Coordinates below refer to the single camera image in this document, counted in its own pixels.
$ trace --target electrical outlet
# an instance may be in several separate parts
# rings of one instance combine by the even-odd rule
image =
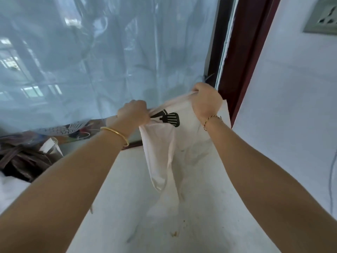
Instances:
[[[318,0],[304,32],[337,35],[337,0]]]

